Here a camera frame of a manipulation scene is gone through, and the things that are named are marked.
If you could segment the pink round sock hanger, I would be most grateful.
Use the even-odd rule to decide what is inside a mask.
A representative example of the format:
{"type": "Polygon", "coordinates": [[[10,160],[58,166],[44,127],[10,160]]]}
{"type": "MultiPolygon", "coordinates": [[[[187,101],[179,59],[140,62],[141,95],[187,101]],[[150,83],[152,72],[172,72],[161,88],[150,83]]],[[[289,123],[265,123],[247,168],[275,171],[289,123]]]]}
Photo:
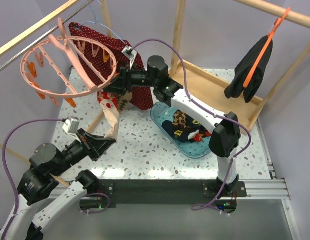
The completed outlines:
{"type": "Polygon", "coordinates": [[[77,106],[75,98],[101,91],[112,83],[117,76],[118,61],[113,52],[104,44],[86,37],[68,35],[61,18],[58,18],[57,26],[60,36],[56,37],[50,34],[48,39],[37,43],[24,54],[20,62],[20,73],[25,82],[36,91],[41,99],[49,98],[56,106],[60,106],[59,99],[65,99],[75,108],[77,106]],[[77,91],[75,89],[69,78],[53,61],[45,46],[55,47],[64,54],[84,83],[84,90],[77,91]],[[102,73],[89,59],[89,54],[96,58],[99,53],[101,53],[102,59],[109,64],[110,73],[102,73]],[[47,89],[48,85],[44,83],[44,80],[49,78],[40,75],[40,73],[48,72],[44,70],[45,67],[53,70],[53,79],[61,81],[69,92],[57,93],[47,89]]]}

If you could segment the navy green striped sock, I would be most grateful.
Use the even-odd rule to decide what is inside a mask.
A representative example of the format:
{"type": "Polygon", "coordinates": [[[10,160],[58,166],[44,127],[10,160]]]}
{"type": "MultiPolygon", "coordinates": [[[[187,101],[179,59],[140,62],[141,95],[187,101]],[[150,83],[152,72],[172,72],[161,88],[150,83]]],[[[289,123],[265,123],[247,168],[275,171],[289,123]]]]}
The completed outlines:
{"type": "Polygon", "coordinates": [[[165,120],[161,127],[170,135],[170,136],[174,136],[175,135],[175,129],[173,128],[173,124],[171,121],[169,120],[165,120]]]}

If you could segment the brown checkered sock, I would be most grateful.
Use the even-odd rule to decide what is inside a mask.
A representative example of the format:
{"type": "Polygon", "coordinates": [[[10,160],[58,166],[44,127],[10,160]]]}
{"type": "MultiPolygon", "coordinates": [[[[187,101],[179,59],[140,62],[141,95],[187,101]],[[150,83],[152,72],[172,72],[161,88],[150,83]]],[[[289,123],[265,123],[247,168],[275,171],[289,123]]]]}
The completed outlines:
{"type": "Polygon", "coordinates": [[[193,124],[193,118],[184,113],[183,111],[177,110],[173,115],[172,127],[174,129],[191,129],[193,124]]]}

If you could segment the navy buckle sock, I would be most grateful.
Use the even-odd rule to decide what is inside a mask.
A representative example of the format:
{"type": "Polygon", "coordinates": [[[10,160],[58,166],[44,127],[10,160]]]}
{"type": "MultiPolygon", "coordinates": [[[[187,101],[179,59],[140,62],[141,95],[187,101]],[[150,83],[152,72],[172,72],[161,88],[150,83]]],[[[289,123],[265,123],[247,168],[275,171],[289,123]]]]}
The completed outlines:
{"type": "Polygon", "coordinates": [[[179,120],[171,124],[173,137],[181,143],[201,142],[201,124],[197,121],[179,120]]]}

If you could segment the red black argyle sock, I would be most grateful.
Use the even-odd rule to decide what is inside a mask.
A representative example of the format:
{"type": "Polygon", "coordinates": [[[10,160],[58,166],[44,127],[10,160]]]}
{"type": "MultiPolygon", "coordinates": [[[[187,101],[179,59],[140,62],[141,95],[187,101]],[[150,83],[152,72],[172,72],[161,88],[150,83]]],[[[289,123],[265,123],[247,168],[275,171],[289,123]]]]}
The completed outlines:
{"type": "Polygon", "coordinates": [[[212,134],[205,130],[205,131],[200,131],[198,134],[195,135],[195,137],[192,139],[194,142],[202,142],[204,138],[210,137],[212,134]]]}

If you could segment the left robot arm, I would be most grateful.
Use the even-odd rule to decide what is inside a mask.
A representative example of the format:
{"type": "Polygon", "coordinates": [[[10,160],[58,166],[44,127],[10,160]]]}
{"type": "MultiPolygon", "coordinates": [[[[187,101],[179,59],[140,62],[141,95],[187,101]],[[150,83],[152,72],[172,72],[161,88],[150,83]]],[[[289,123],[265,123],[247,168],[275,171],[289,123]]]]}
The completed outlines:
{"type": "Polygon", "coordinates": [[[86,157],[96,162],[115,142],[77,131],[75,141],[60,151],[52,143],[40,145],[29,159],[27,170],[17,187],[17,202],[0,230],[0,240],[41,240],[54,220],[66,213],[75,202],[86,196],[110,197],[99,192],[99,179],[90,170],[81,171],[72,184],[47,207],[42,208],[60,176],[86,157]]]}

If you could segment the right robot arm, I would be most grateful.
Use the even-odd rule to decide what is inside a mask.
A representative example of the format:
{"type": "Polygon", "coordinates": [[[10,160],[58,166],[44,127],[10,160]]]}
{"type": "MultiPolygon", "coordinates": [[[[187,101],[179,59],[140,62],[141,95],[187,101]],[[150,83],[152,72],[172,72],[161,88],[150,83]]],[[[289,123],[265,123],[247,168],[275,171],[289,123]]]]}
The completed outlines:
{"type": "Polygon", "coordinates": [[[234,181],[238,180],[236,166],[231,162],[241,138],[237,115],[225,114],[195,97],[188,97],[185,87],[170,78],[168,65],[158,55],[148,59],[146,70],[136,64],[122,66],[104,92],[123,96],[134,87],[153,88],[157,100],[186,113],[211,133],[208,146],[217,156],[220,181],[217,189],[222,196],[230,196],[236,190],[234,181]]]}

